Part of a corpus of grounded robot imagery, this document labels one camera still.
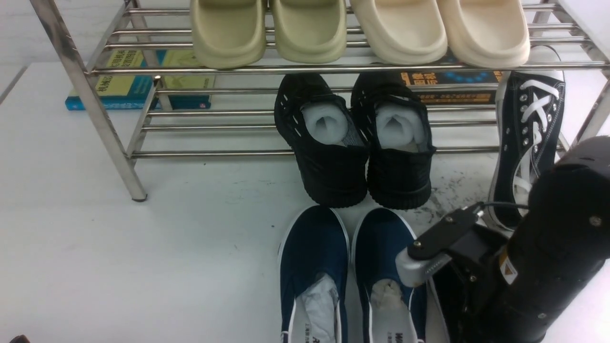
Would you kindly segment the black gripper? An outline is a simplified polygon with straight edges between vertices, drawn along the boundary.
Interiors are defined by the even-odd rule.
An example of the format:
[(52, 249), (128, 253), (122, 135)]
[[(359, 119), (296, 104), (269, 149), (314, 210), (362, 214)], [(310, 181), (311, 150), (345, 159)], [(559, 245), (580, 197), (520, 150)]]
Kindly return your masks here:
[(449, 262), (432, 280), (444, 311), (451, 343), (511, 343), (505, 325), (506, 311), (501, 308), (500, 294), (506, 282), (499, 272), (499, 256), (510, 235), (481, 224), (479, 236), (486, 245), (481, 257), (483, 272), (475, 276)]

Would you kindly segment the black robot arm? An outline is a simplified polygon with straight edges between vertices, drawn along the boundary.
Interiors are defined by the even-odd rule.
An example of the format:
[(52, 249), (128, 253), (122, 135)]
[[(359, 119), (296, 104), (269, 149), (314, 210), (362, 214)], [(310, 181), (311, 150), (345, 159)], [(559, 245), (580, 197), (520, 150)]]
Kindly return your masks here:
[(512, 236), (475, 224), (433, 276), (449, 343), (540, 343), (609, 258), (609, 137), (534, 183)]

